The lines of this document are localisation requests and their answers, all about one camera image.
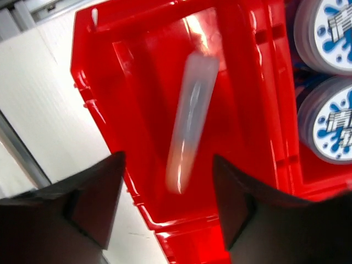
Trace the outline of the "blue glue stick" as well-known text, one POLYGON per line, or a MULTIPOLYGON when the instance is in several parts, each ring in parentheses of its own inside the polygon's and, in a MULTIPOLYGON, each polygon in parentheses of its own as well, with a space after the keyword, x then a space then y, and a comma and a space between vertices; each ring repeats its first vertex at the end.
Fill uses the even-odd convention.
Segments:
POLYGON ((182 194, 189 183, 218 71, 215 57, 193 52, 186 59, 166 167, 171 193, 182 194))

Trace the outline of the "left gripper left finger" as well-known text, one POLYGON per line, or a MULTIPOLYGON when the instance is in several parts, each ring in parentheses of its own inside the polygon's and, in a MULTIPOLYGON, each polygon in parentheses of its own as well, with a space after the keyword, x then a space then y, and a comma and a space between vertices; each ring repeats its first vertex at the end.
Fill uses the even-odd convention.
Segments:
POLYGON ((1 263, 103 263, 126 155, 35 191, 1 199, 1 263))

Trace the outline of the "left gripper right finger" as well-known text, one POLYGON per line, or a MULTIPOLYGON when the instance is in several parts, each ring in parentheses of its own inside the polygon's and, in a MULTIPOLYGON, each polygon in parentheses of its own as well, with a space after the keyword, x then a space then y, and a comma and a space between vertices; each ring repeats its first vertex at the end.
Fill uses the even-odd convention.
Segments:
POLYGON ((213 158, 219 221, 232 263, 351 263, 351 191, 301 199, 213 158))

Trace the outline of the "blue white putty jar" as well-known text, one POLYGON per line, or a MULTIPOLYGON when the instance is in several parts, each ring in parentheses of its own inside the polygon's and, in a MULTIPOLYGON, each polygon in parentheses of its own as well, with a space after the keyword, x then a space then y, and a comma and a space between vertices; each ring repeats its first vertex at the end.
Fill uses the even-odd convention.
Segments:
POLYGON ((293 35, 308 67, 351 76, 351 1, 301 1, 293 35))
POLYGON ((319 76, 296 91, 299 140, 331 164, 351 164, 351 77, 319 76))

